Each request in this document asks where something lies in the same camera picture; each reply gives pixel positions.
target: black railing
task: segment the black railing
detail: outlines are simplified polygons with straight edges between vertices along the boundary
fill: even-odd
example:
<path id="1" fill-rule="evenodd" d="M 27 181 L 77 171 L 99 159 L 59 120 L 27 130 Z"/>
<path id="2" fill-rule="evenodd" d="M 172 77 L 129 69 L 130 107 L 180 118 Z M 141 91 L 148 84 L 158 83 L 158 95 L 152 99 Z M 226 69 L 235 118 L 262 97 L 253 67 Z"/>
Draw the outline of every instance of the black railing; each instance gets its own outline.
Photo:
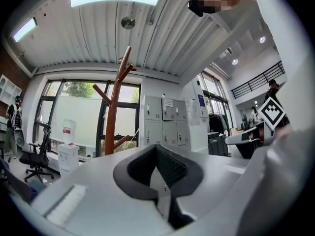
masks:
<path id="1" fill-rule="evenodd" d="M 269 83 L 272 79 L 284 74 L 284 67 L 282 65 L 282 61 L 279 61 L 274 66 L 270 67 L 268 70 L 264 71 L 263 73 L 259 74 L 255 78 L 247 81 L 246 83 L 240 85 L 239 87 L 231 90 L 234 98 L 238 98 L 247 94 L 249 92 L 254 91 L 255 89 Z"/>

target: corrugated ceiling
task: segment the corrugated ceiling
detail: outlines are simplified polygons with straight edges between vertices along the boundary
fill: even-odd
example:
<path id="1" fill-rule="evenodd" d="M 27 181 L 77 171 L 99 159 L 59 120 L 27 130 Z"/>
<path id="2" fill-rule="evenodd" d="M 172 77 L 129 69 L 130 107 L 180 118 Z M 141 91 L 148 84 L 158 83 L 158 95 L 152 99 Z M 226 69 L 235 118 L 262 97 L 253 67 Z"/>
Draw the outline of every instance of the corrugated ceiling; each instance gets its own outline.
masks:
<path id="1" fill-rule="evenodd" d="M 70 0 L 50 0 L 31 16 L 37 27 L 17 45 L 34 68 L 118 63 L 131 46 L 133 65 L 179 76 L 221 30 L 209 16 L 199 18 L 188 10 L 187 0 L 159 0 L 155 7 L 104 1 L 74 8 Z M 133 29 L 121 26 L 125 16 L 135 18 Z"/>

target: brick wall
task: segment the brick wall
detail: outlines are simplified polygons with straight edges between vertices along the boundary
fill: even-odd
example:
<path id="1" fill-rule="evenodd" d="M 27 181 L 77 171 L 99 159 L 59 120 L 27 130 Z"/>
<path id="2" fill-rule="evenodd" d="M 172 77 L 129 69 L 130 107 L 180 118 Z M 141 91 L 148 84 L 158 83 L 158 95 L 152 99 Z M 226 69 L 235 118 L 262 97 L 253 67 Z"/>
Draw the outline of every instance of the brick wall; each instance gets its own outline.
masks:
<path id="1" fill-rule="evenodd" d="M 12 60 L 5 48 L 0 44 L 0 77 L 6 76 L 10 81 L 22 89 L 21 98 L 23 99 L 26 89 L 29 86 L 30 77 Z M 4 117 L 8 105 L 0 101 L 0 116 Z"/>

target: wooden coat rack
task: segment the wooden coat rack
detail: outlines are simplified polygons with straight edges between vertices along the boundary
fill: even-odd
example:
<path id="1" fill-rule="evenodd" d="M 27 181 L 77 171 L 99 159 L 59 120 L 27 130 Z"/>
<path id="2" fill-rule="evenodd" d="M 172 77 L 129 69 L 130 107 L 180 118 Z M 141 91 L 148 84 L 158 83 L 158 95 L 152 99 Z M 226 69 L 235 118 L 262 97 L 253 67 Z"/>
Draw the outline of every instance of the wooden coat rack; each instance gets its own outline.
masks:
<path id="1" fill-rule="evenodd" d="M 105 137 L 105 155 L 111 155 L 114 153 L 114 150 L 122 145 L 124 142 L 130 139 L 130 136 L 125 136 L 120 141 L 114 144 L 115 139 L 115 123 L 116 123 L 116 113 L 117 113 L 117 105 L 119 99 L 120 88 L 122 86 L 122 82 L 124 78 L 130 71 L 136 71 L 133 68 L 133 65 L 130 64 L 127 67 L 127 62 L 129 59 L 129 55 L 131 52 L 131 47 L 128 46 L 123 57 L 122 63 L 118 70 L 118 73 L 115 78 L 114 88 L 111 99 L 107 97 L 107 95 L 97 86 L 93 85 L 94 90 L 104 99 L 104 101 L 109 105 L 108 110 L 108 118 L 107 118 L 107 126 L 106 126 L 106 137 Z"/>

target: person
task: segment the person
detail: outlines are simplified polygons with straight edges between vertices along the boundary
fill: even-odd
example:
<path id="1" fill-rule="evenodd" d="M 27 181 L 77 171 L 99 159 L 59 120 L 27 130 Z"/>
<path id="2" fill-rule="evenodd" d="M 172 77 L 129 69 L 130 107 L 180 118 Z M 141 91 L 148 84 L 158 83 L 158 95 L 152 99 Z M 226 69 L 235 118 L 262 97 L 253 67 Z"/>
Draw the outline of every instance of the person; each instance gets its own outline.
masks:
<path id="1" fill-rule="evenodd" d="M 4 141 L 4 150 L 5 156 L 8 156 L 10 153 L 10 147 L 12 148 L 13 159 L 16 159 L 17 154 L 17 145 L 14 138 L 14 130 L 16 127 L 21 128 L 21 97 L 15 97 L 15 104 L 10 105 L 8 111 L 6 113 L 6 118 L 8 119 L 6 124 L 6 134 L 5 134 L 5 141 Z"/>
<path id="2" fill-rule="evenodd" d="M 268 88 L 268 91 L 267 91 L 267 93 L 266 93 L 266 95 L 265 95 L 264 103 L 266 102 L 266 100 L 267 100 L 269 97 L 271 97 L 271 98 L 273 98 L 273 99 L 281 106 L 279 100 L 278 100 L 277 97 L 276 97 L 276 93 L 279 91 L 279 87 L 280 87 L 280 86 L 277 84 L 277 82 L 276 82 L 274 79 L 272 79 L 271 81 L 269 81 L 269 88 Z"/>
<path id="3" fill-rule="evenodd" d="M 258 112 L 256 107 L 252 107 L 252 123 L 258 122 Z"/>

